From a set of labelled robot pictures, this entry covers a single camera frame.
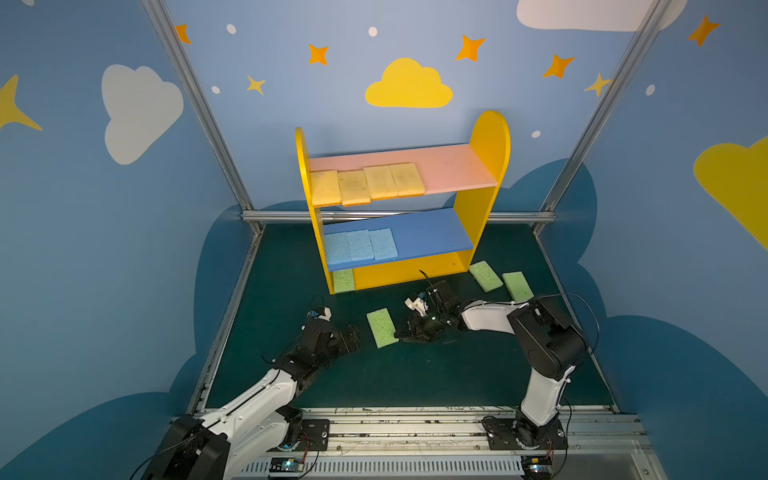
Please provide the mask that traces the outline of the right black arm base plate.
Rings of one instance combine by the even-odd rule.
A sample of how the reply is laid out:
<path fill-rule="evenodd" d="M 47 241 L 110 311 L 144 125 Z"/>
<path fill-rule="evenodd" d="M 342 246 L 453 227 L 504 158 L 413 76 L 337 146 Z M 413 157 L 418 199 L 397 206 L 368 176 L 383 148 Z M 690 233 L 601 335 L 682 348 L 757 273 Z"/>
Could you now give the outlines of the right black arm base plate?
<path fill-rule="evenodd" d="M 491 450 L 565 450 L 565 427 L 556 416 L 543 426 L 526 418 L 486 416 L 481 420 Z"/>

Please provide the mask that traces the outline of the blue sponge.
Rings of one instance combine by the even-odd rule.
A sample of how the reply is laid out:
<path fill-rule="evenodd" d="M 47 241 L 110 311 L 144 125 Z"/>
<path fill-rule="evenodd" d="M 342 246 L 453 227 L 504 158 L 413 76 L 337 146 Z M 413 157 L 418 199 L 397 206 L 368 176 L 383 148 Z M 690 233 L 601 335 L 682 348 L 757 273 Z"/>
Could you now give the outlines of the blue sponge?
<path fill-rule="evenodd" d="M 352 261 L 347 232 L 325 234 L 323 237 L 325 258 L 329 266 Z"/>
<path fill-rule="evenodd" d="M 349 258 L 352 262 L 375 259 L 374 248 L 369 230 L 356 230 L 346 233 L 349 246 Z"/>
<path fill-rule="evenodd" d="M 375 260 L 390 260 L 398 256 L 394 236 L 389 228 L 370 230 L 369 238 Z"/>

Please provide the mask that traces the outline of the yellow sponge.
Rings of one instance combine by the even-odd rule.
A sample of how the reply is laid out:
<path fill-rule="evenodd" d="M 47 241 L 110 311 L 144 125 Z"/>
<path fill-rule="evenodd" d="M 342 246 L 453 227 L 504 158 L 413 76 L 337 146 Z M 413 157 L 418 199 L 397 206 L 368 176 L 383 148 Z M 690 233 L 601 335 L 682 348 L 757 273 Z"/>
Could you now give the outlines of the yellow sponge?
<path fill-rule="evenodd" d="M 391 168 L 388 165 L 365 167 L 369 196 L 372 201 L 387 200 L 398 197 L 398 188 L 394 181 Z"/>
<path fill-rule="evenodd" d="M 341 171 L 338 173 L 341 204 L 344 207 L 371 203 L 367 177 L 363 170 Z"/>
<path fill-rule="evenodd" d="M 310 173 L 311 202 L 315 208 L 341 203 L 341 191 L 336 170 Z"/>
<path fill-rule="evenodd" d="M 389 168 L 399 198 L 425 194 L 425 186 L 414 163 L 394 164 L 390 165 Z"/>

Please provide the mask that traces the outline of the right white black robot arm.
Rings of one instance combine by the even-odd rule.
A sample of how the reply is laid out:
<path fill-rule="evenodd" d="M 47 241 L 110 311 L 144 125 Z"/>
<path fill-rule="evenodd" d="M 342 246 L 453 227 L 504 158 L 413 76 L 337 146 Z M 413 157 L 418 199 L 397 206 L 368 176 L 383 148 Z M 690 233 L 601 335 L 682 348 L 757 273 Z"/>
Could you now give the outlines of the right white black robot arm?
<path fill-rule="evenodd" d="M 445 281 L 405 300 L 410 309 L 395 337 L 431 343 L 445 331 L 487 331 L 514 336 L 530 367 L 520 417 L 524 425 L 541 429 L 558 416 L 570 375 L 591 352 L 583 331 L 559 308 L 560 294 L 536 295 L 507 302 L 462 301 Z"/>

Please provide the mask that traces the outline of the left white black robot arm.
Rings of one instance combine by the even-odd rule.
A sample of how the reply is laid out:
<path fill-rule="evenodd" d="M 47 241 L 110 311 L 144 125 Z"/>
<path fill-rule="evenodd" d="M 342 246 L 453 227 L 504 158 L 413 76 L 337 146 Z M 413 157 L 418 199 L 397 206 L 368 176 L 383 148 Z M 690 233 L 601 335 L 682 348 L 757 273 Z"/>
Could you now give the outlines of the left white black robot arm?
<path fill-rule="evenodd" d="M 136 468 L 144 479 L 232 479 L 251 458 L 300 442 L 303 412 L 291 406 L 331 363 L 361 346 L 360 329 L 310 316 L 298 343 L 252 387 L 202 416 L 174 420 L 157 451 Z"/>

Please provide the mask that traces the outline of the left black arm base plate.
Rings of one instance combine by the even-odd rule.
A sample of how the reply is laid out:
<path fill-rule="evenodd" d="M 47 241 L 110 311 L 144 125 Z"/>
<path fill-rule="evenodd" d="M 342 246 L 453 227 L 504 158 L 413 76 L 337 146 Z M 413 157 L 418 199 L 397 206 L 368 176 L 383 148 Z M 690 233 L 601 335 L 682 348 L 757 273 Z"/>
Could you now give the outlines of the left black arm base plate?
<path fill-rule="evenodd" d="M 274 448 L 274 451 L 291 452 L 302 449 L 326 451 L 330 437 L 328 419 L 303 420 L 301 425 L 291 424 L 286 438 Z"/>

